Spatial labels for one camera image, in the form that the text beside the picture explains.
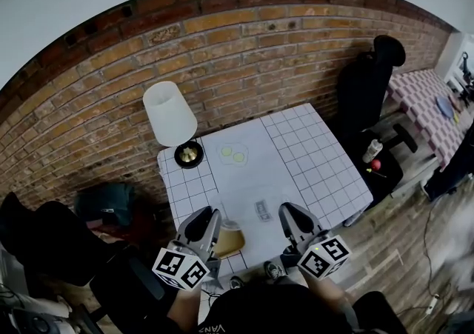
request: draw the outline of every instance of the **sneaker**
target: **sneaker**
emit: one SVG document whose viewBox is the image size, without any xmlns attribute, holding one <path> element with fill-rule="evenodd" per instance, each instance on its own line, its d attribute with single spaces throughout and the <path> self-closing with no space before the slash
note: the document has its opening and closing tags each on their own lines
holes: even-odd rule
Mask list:
<svg viewBox="0 0 474 334">
<path fill-rule="evenodd" d="M 430 195 L 428 194 L 427 190 L 424 189 L 424 188 L 427 186 L 428 181 L 433 177 L 433 174 L 434 174 L 434 172 L 428 173 L 428 175 L 426 175 L 425 177 L 423 177 L 423 179 L 420 181 L 420 188 L 421 188 L 421 191 L 422 191 L 423 194 L 428 198 L 428 201 L 431 201 L 431 198 L 430 198 Z"/>
<path fill-rule="evenodd" d="M 245 283 L 238 276 L 232 276 L 230 278 L 230 289 L 231 290 L 237 290 L 238 288 L 242 288 L 244 285 L 245 285 Z"/>
<path fill-rule="evenodd" d="M 283 271 L 279 265 L 271 262 L 266 261 L 264 263 L 265 273 L 267 274 L 268 278 L 271 278 L 273 281 L 278 280 L 280 277 L 285 276 L 286 273 Z"/>
</svg>

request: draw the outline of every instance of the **black chair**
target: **black chair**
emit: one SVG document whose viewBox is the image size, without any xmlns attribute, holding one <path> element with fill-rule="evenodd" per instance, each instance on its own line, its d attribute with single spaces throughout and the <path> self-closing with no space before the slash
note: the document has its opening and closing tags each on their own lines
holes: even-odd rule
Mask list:
<svg viewBox="0 0 474 334">
<path fill-rule="evenodd" d="M 369 208 L 377 205 L 403 178 L 400 164 L 390 153 L 390 149 L 404 142 L 414 153 L 418 149 L 412 136 L 399 124 L 393 126 L 397 135 L 383 143 L 383 150 L 377 155 L 381 162 L 378 171 L 386 178 L 368 173 L 369 167 L 362 161 L 370 142 L 380 140 L 373 131 L 367 130 L 380 119 L 385 92 L 394 66 L 405 62 L 402 44 L 390 36 L 377 36 L 374 51 L 361 53 L 356 61 L 348 64 L 338 76 L 338 115 L 333 124 L 333 132 L 359 170 L 373 195 Z"/>
<path fill-rule="evenodd" d="M 9 193 L 0 206 L 0 242 L 25 268 L 77 286 L 90 283 L 101 307 L 88 313 L 82 306 L 79 313 L 93 333 L 101 333 L 96 322 L 105 315 L 124 334 L 148 333 L 150 319 L 158 324 L 176 297 L 135 247 L 103 242 L 57 201 L 33 212 Z"/>
</svg>

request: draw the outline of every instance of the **paper plate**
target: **paper plate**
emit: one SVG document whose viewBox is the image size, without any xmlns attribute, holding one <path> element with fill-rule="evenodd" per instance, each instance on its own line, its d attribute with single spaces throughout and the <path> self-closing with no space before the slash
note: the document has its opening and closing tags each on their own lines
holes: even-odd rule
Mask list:
<svg viewBox="0 0 474 334">
<path fill-rule="evenodd" d="M 436 104 L 438 105 L 439 110 L 443 113 L 444 116 L 449 119 L 454 118 L 454 109 L 449 99 L 444 96 L 438 96 L 436 97 Z"/>
</svg>

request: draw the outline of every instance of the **cable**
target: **cable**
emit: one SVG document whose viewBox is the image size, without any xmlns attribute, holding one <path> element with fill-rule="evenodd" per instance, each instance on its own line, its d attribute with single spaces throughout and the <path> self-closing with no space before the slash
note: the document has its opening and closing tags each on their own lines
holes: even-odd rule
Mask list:
<svg viewBox="0 0 474 334">
<path fill-rule="evenodd" d="M 436 294 L 431 292 L 431 283 L 432 283 L 432 279 L 433 279 L 433 264 L 431 262 L 431 258 L 430 258 L 430 254 L 428 253 L 428 246 L 427 246 L 427 233 L 428 233 L 428 224 L 430 223 L 431 221 L 431 213 L 433 212 L 433 209 L 435 208 L 435 205 L 433 205 L 431 208 L 430 208 L 430 213 L 428 214 L 428 219 L 427 219 L 427 222 L 426 224 L 424 225 L 424 232 L 423 232 L 423 246 L 424 246 L 424 254 L 425 256 L 428 258 L 428 263 L 430 265 L 430 277 L 428 278 L 428 285 L 427 285 L 427 289 L 428 289 L 428 293 L 430 294 L 431 297 L 435 297 Z M 444 287 L 444 289 L 446 289 L 447 287 L 450 287 L 451 286 L 451 283 L 449 282 L 448 284 L 446 284 L 446 287 Z M 444 310 L 444 298 L 446 297 L 447 293 L 443 293 L 443 294 L 438 294 L 439 298 L 442 299 L 442 310 Z M 408 310 L 413 310 L 413 309 L 427 309 L 428 307 L 409 307 L 405 310 L 402 310 L 400 313 L 398 313 L 397 315 L 401 315 L 402 313 L 405 313 L 406 311 Z"/>
<path fill-rule="evenodd" d="M 424 232 L 423 232 L 423 245 L 424 245 L 424 254 L 428 258 L 428 262 L 430 263 L 430 278 L 428 279 L 428 293 L 431 297 L 435 297 L 435 295 L 431 292 L 431 279 L 433 277 L 433 266 L 431 264 L 431 258 L 428 254 L 428 246 L 427 246 L 427 232 L 428 232 L 428 224 L 431 220 L 431 213 L 433 212 L 435 205 L 430 208 L 430 213 L 428 214 L 427 223 L 424 225 Z"/>
<path fill-rule="evenodd" d="M 0 298 L 13 298 L 16 297 L 18 302 L 20 303 L 20 306 L 24 309 L 24 304 L 23 301 L 19 298 L 19 296 L 13 292 L 9 287 L 7 287 L 5 284 L 0 283 L 0 287 L 5 288 L 8 290 L 7 292 L 0 291 Z"/>
<path fill-rule="evenodd" d="M 415 334 L 415 329 L 416 327 L 420 324 L 420 322 L 422 322 L 428 315 L 424 315 L 423 317 L 421 317 L 421 319 L 415 324 L 415 326 L 413 326 L 412 328 L 412 334 Z"/>
<path fill-rule="evenodd" d="M 409 307 L 407 309 L 403 309 L 401 312 L 396 313 L 397 316 L 402 315 L 405 312 L 408 312 L 408 310 L 414 310 L 414 309 L 428 309 L 429 307 Z"/>
</svg>

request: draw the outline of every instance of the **checkered tablecloth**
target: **checkered tablecloth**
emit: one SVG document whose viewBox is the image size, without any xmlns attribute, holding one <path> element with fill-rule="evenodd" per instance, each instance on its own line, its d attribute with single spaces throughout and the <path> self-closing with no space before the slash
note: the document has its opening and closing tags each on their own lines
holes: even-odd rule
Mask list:
<svg viewBox="0 0 474 334">
<path fill-rule="evenodd" d="M 452 92 L 434 70 L 394 75 L 388 93 L 421 131 L 444 169 L 473 122 L 470 114 L 463 111 L 456 124 L 441 113 L 436 97 L 448 97 Z"/>
</svg>

